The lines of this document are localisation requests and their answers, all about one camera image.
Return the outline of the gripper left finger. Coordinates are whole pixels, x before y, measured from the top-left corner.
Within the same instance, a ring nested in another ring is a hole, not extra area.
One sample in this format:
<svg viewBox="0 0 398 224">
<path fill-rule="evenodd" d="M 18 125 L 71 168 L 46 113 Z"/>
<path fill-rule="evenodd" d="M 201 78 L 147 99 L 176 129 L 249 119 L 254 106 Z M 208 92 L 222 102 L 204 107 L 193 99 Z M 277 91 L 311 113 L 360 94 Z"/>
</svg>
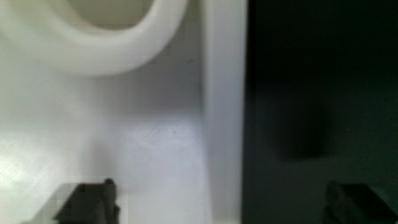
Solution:
<svg viewBox="0 0 398 224">
<path fill-rule="evenodd" d="M 81 183 L 53 217 L 57 224 L 119 224 L 119 214 L 113 180 Z"/>
</svg>

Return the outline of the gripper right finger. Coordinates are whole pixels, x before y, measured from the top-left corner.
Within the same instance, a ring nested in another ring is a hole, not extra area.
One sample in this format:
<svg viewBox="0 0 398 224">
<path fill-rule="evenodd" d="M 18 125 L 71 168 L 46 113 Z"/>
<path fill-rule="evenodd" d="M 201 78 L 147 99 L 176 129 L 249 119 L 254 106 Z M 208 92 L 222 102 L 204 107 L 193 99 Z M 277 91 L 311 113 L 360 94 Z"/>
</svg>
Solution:
<svg viewBox="0 0 398 224">
<path fill-rule="evenodd" d="M 380 184 L 330 182 L 321 224 L 398 224 L 398 194 Z"/>
</svg>

